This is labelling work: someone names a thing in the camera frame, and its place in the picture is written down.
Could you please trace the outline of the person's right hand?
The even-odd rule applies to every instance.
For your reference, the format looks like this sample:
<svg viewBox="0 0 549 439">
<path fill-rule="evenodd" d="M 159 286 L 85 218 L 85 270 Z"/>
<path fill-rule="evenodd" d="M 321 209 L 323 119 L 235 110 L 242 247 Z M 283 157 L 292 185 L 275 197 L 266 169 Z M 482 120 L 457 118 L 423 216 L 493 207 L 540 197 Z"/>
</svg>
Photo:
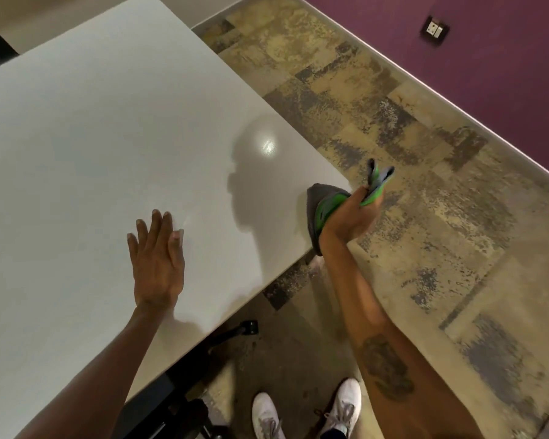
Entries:
<svg viewBox="0 0 549 439">
<path fill-rule="evenodd" d="M 345 250 L 349 242 L 369 232 L 380 215 L 347 215 L 344 202 L 324 225 L 319 238 L 322 257 L 329 260 Z"/>
</svg>

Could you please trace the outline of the person's left hand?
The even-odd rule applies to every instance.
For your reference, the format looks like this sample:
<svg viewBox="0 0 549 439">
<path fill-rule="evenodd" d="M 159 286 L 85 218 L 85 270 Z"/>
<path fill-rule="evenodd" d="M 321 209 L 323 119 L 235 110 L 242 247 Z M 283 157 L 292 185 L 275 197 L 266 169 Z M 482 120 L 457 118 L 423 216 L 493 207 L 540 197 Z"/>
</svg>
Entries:
<svg viewBox="0 0 549 439">
<path fill-rule="evenodd" d="M 136 221 L 136 234 L 139 242 L 138 259 L 132 264 L 134 298 L 136 305 L 153 305 L 162 309 L 174 309 L 184 287 L 184 272 L 171 264 L 171 233 L 173 226 L 171 213 L 163 216 L 163 244 L 159 252 L 150 250 L 150 225 Z"/>
</svg>

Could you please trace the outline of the grey and green cleaning cloth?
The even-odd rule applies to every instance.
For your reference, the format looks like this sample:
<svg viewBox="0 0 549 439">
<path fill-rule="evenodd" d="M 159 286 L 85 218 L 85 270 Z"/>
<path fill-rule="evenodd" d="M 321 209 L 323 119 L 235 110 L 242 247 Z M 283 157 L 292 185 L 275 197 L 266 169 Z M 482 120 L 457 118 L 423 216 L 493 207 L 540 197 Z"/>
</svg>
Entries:
<svg viewBox="0 0 549 439">
<path fill-rule="evenodd" d="M 394 166 L 380 169 L 374 159 L 367 161 L 366 168 L 367 188 L 371 191 L 380 186 L 384 190 L 385 184 L 395 173 Z M 325 223 L 350 195 L 350 192 L 329 184 L 315 183 L 308 188 L 306 206 L 307 228 L 316 256 L 322 257 L 319 238 Z"/>
</svg>

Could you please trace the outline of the person's right forearm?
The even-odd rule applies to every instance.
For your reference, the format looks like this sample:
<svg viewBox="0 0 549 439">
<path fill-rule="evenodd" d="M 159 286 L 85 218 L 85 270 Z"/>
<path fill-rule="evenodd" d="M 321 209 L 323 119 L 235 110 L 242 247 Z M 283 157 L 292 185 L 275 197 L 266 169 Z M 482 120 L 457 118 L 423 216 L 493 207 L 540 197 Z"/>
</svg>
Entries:
<svg viewBox="0 0 549 439">
<path fill-rule="evenodd" d="M 347 244 L 320 243 L 384 439 L 484 439 L 473 416 L 388 317 Z"/>
</svg>

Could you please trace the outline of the person's left forearm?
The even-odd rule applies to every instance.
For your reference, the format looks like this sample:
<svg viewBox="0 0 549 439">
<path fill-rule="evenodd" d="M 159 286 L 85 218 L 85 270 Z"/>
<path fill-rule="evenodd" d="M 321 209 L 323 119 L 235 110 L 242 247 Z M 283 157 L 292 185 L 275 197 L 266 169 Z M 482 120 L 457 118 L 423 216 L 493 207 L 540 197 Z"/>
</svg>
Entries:
<svg viewBox="0 0 549 439">
<path fill-rule="evenodd" d="M 139 304 L 124 329 L 15 439 L 110 439 L 137 371 L 170 307 Z"/>
</svg>

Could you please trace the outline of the black office chair base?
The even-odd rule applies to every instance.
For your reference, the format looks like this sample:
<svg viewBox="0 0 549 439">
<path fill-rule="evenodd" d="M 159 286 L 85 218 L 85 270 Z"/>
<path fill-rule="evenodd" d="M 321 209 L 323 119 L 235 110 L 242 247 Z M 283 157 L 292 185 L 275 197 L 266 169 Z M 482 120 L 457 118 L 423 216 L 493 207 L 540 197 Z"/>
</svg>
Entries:
<svg viewBox="0 0 549 439">
<path fill-rule="evenodd" d="M 206 403 L 187 393 L 208 374 L 215 347 L 258 333 L 255 319 L 212 333 L 124 405 L 111 439 L 232 439 L 227 426 L 210 420 Z"/>
</svg>

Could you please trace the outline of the white left sneaker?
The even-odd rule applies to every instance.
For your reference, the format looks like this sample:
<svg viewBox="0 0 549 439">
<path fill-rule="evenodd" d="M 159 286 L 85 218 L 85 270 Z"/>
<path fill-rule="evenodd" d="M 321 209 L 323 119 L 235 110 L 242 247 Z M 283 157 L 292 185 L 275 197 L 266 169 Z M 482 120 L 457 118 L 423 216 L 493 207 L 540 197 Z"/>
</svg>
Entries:
<svg viewBox="0 0 549 439">
<path fill-rule="evenodd" d="M 266 392 L 260 392 L 254 397 L 251 420 L 256 439 L 286 439 L 282 421 L 271 397 Z"/>
</svg>

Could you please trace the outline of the white sneaker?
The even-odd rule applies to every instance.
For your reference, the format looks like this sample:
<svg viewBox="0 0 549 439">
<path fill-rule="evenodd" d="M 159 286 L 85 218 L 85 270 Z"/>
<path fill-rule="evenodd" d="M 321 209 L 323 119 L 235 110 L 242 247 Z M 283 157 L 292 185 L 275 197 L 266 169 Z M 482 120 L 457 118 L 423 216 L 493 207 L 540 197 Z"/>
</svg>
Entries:
<svg viewBox="0 0 549 439">
<path fill-rule="evenodd" d="M 260 392 L 254 397 L 251 420 L 256 439 L 286 439 L 282 421 L 271 397 L 266 392 Z"/>
<path fill-rule="evenodd" d="M 345 379 L 338 387 L 330 410 L 324 414 L 324 425 L 317 439 L 350 439 L 362 408 L 359 382 Z"/>
</svg>

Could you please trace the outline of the white right sneaker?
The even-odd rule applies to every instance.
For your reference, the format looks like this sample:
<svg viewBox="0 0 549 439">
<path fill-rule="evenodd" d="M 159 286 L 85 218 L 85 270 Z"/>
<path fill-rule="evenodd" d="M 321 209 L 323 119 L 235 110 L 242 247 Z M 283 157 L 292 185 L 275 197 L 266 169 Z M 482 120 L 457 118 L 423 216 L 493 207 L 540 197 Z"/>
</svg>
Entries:
<svg viewBox="0 0 549 439">
<path fill-rule="evenodd" d="M 350 439 L 362 408 L 359 382 L 345 379 L 338 387 L 330 410 L 324 414 L 324 425 L 317 439 Z"/>
</svg>

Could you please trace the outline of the wall power socket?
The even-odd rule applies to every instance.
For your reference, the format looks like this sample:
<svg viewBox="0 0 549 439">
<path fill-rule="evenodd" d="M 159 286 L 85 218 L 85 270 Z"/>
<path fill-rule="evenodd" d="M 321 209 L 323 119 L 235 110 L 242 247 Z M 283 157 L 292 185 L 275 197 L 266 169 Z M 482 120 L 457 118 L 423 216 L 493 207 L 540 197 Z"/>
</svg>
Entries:
<svg viewBox="0 0 549 439">
<path fill-rule="evenodd" d="M 438 47 L 444 42 L 449 31 L 450 27 L 446 23 L 429 15 L 420 30 L 420 37 L 433 46 Z"/>
</svg>

